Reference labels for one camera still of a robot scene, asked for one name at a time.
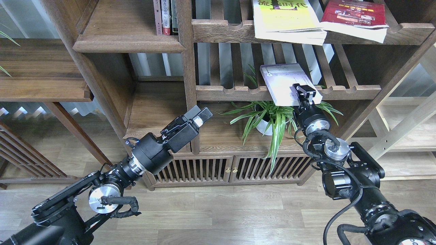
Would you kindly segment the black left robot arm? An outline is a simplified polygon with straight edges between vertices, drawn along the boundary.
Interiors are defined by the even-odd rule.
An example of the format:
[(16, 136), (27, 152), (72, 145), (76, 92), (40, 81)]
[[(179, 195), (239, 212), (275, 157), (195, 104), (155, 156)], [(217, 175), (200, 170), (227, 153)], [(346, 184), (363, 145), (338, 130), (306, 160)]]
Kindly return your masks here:
[(212, 117), (208, 108), (194, 106), (175, 118), (156, 137), (149, 132), (131, 145), (132, 156), (110, 171), (90, 173), (32, 209), (34, 222), (12, 235), (4, 245), (89, 245), (93, 232), (111, 218), (138, 216), (135, 197), (124, 189), (148, 171), (157, 174), (198, 134)]

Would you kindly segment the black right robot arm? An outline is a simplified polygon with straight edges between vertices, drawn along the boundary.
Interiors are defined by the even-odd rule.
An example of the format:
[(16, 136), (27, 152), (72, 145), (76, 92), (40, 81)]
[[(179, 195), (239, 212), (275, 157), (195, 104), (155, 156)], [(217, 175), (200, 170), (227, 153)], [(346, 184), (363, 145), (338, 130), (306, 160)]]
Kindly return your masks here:
[(329, 121), (312, 100), (315, 89), (300, 84), (290, 89), (298, 100), (294, 117), (306, 136), (302, 149), (312, 158), (314, 168), (321, 170), (325, 194), (351, 202), (329, 220), (323, 244), (327, 244), (332, 223), (354, 207), (364, 226), (338, 225), (337, 234), (344, 245), (350, 244), (345, 232), (363, 233), (373, 245), (434, 245), (436, 230), (431, 220), (413, 210), (398, 211), (380, 192), (384, 169), (359, 143), (348, 144), (329, 132)]

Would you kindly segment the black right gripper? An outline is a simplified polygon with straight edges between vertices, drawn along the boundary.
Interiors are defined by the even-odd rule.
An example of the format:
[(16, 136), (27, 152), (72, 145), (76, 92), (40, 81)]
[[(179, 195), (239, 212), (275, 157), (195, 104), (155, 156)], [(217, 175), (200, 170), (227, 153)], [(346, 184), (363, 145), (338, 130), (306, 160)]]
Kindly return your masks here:
[(294, 117), (304, 135), (309, 135), (318, 130), (329, 130), (330, 123), (321, 109), (313, 104), (316, 90), (309, 85), (294, 84), (299, 106), (294, 107)]

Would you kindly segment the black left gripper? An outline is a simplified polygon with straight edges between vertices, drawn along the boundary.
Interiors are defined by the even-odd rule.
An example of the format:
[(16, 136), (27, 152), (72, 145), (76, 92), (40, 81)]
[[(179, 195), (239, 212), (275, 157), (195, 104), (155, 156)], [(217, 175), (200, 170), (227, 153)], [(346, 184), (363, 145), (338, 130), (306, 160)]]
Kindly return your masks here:
[(170, 151), (178, 152), (192, 141), (198, 135), (199, 127), (212, 116), (207, 107), (201, 110), (195, 105), (186, 116), (177, 117), (161, 130), (159, 137), (147, 133), (132, 149), (131, 169), (139, 175), (143, 171), (159, 173), (173, 160)]

